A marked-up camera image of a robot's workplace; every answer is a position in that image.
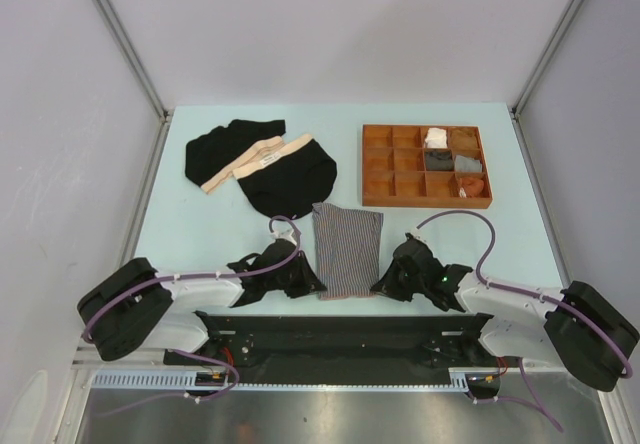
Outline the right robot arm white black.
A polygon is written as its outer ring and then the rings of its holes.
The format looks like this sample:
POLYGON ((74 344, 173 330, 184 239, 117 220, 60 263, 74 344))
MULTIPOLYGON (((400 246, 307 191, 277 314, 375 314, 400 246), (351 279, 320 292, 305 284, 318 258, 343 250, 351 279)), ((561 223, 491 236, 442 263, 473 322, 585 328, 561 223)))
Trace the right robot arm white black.
POLYGON ((442 311, 480 316, 484 324, 461 340, 463 357, 484 365, 494 356, 563 366, 583 384, 612 391, 633 374, 630 357, 637 329, 593 286, 520 287, 479 279, 462 264, 442 264, 418 237, 408 234, 372 292, 409 302, 426 297, 442 311))

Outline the grey striped boxer underwear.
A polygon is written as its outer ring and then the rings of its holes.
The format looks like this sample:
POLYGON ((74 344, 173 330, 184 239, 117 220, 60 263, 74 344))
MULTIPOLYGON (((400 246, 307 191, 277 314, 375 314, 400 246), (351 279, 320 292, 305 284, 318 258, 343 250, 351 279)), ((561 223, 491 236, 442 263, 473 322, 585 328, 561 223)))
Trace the grey striped boxer underwear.
POLYGON ((317 203, 312 222, 316 275, 326 287, 320 298, 370 297, 379 280, 383 214, 317 203))

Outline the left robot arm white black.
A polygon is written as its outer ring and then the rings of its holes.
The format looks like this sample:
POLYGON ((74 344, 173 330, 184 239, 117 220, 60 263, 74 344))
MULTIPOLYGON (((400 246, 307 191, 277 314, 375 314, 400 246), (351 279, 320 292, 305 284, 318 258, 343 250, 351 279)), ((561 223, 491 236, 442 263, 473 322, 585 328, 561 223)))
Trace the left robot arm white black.
POLYGON ((134 258, 83 296, 76 309, 83 338, 106 362, 159 347, 186 351, 207 364, 221 351, 220 338, 204 324, 211 310, 254 304, 271 291, 295 299, 326 290, 305 253, 278 238, 211 278, 159 277, 147 258, 134 258))

